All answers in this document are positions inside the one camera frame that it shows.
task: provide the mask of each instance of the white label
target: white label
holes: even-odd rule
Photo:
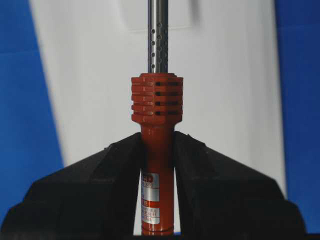
[[[143,172],[141,197],[147,201],[159,202],[159,174]]]
[[[160,223],[160,208],[141,206],[142,221],[147,224]]]

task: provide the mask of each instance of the blue background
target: blue background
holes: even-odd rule
[[[275,0],[288,199],[320,233],[320,1]]]
[[[63,167],[27,0],[0,0],[0,224],[31,183]]]

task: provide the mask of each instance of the red soldering iron handle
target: red soldering iron handle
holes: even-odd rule
[[[132,120],[141,125],[146,161],[141,174],[142,234],[174,232],[173,136],[182,121],[183,79],[173,73],[133,77]]]

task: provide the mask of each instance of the metal tip shaft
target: metal tip shaft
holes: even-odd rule
[[[148,0],[148,73],[168,72],[168,0]]]

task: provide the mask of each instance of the white backdrop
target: white backdrop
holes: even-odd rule
[[[30,3],[65,165],[138,132],[131,77],[147,69],[147,1]],[[169,72],[184,77],[176,129],[285,191],[273,0],[169,0]]]

